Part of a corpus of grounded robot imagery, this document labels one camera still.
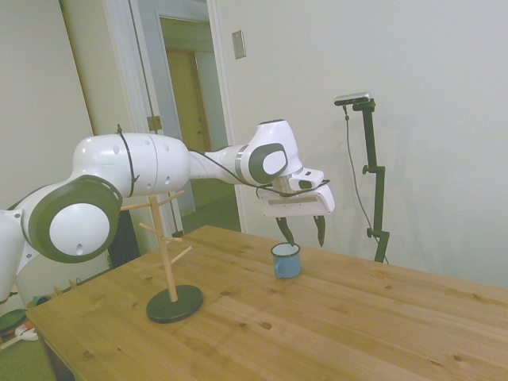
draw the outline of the blue enamel mug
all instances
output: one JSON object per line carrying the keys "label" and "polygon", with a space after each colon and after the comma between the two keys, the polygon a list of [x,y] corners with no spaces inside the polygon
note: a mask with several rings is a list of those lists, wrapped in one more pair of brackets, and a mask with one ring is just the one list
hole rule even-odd
{"label": "blue enamel mug", "polygon": [[276,244],[271,254],[277,278],[293,278],[300,273],[300,246],[297,244]]}

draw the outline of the light switch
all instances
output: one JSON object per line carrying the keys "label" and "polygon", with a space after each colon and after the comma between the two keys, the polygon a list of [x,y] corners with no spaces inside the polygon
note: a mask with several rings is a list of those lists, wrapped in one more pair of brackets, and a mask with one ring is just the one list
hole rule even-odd
{"label": "light switch", "polygon": [[244,31],[239,30],[233,33],[233,47],[235,49],[235,58],[244,58],[245,54],[245,43],[244,43]]}

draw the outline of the black cable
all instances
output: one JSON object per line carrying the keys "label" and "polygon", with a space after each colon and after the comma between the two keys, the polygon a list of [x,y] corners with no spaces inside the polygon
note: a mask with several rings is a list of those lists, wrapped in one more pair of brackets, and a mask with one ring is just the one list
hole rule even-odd
{"label": "black cable", "polygon": [[234,173],[232,173],[228,168],[224,167],[222,164],[218,163],[217,161],[215,161],[214,159],[212,159],[211,157],[207,156],[206,154],[204,154],[203,152],[200,152],[200,151],[196,151],[195,149],[191,149],[191,148],[188,148],[189,152],[194,152],[194,153],[197,153],[203,157],[205,157],[206,159],[208,159],[209,161],[211,161],[212,163],[214,163],[215,165],[217,165],[218,167],[222,168],[224,171],[228,172],[233,178],[235,178],[236,180],[238,180],[240,183],[248,186],[248,187],[252,187],[252,188],[256,188],[256,196],[257,198],[259,198],[260,196],[258,195],[258,190],[259,189],[265,189],[266,191],[270,191],[270,192],[274,192],[276,194],[278,194],[280,197],[292,197],[292,196],[296,196],[298,194],[303,194],[303,193],[307,193],[307,192],[311,192],[311,191],[315,191],[316,189],[318,189],[319,187],[322,187],[323,185],[326,185],[330,182],[330,180],[326,179],[326,180],[323,180],[321,182],[321,184],[319,184],[317,187],[315,188],[312,188],[312,189],[305,189],[305,190],[299,190],[297,192],[294,192],[294,193],[285,193],[285,192],[280,192],[278,190],[275,190],[275,189],[272,189],[270,188],[271,184],[266,184],[266,185],[252,185],[252,184],[249,184],[247,183],[246,181],[240,179],[238,176],[236,176]]}
{"label": "black cable", "polygon": [[138,176],[134,176],[134,166],[133,166],[133,158],[130,155],[129,145],[127,144],[127,140],[125,140],[123,133],[121,133],[121,127],[118,125],[117,134],[120,135],[121,139],[124,141],[125,149],[127,150],[127,156],[129,158],[129,166],[130,166],[130,193],[127,197],[133,195],[134,192],[134,183],[139,179]]}
{"label": "black cable", "polygon": [[[358,183],[356,182],[356,173],[355,173],[355,166],[352,162],[352,156],[351,156],[351,146],[349,145],[349,115],[348,115],[348,109],[346,106],[342,106],[342,109],[344,109],[344,113],[346,114],[345,120],[346,120],[346,142],[348,145],[348,155],[349,155],[349,163],[351,163],[351,170],[352,170],[352,179],[355,183],[355,192],[356,197],[358,198],[358,203],[360,204],[360,208],[362,208],[362,212],[364,212],[365,219],[367,219],[368,227],[373,230],[371,220],[369,219],[367,212],[365,211],[364,204],[362,203],[362,199],[360,197],[360,192],[358,191]],[[379,244],[379,240],[377,237],[373,236],[377,244]],[[390,264],[388,262],[387,256],[384,256],[384,259],[386,260],[387,264]]]}

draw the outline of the wooden table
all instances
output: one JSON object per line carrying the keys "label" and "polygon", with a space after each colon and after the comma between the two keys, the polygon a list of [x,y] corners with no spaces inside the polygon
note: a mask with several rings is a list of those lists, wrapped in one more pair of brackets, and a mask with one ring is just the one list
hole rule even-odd
{"label": "wooden table", "polygon": [[146,317],[157,252],[29,318],[84,380],[508,380],[508,291],[305,247],[276,279],[276,243],[204,227],[171,244],[193,246],[173,270],[205,295],[184,321]]}

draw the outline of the camera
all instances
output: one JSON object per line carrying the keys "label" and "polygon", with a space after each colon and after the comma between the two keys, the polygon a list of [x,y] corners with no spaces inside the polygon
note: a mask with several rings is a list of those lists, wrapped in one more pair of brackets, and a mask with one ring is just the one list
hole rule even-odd
{"label": "camera", "polygon": [[358,103],[368,102],[371,99],[371,93],[355,93],[350,95],[341,95],[340,97],[336,97],[335,106],[346,106],[346,105],[356,105]]}

